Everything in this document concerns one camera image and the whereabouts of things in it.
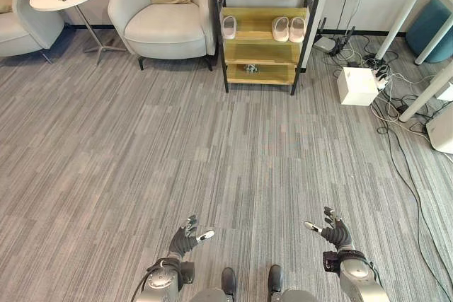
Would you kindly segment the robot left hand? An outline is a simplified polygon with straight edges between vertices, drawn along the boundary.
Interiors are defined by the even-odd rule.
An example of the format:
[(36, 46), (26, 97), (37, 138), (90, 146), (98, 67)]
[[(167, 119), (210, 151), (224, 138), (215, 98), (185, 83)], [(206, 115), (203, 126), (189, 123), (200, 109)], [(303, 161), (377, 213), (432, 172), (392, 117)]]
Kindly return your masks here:
[(209, 240), (215, 235), (213, 230), (208, 230), (200, 236), (197, 236), (196, 233), (197, 217), (193, 214), (185, 220), (185, 223), (172, 237), (168, 249), (168, 257), (181, 262), (185, 254), (190, 252), (196, 245)]

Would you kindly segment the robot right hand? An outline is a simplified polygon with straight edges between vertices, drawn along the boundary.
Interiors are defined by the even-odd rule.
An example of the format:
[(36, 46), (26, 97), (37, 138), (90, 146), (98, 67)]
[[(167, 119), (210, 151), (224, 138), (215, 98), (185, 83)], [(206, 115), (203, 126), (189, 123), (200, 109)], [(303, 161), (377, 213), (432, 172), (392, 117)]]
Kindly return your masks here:
[(310, 231), (319, 234), (322, 238), (334, 245), (337, 251), (354, 250), (352, 237), (344, 221), (339, 217), (337, 212), (330, 208), (324, 207), (327, 227), (319, 227), (312, 222), (305, 221), (304, 226)]

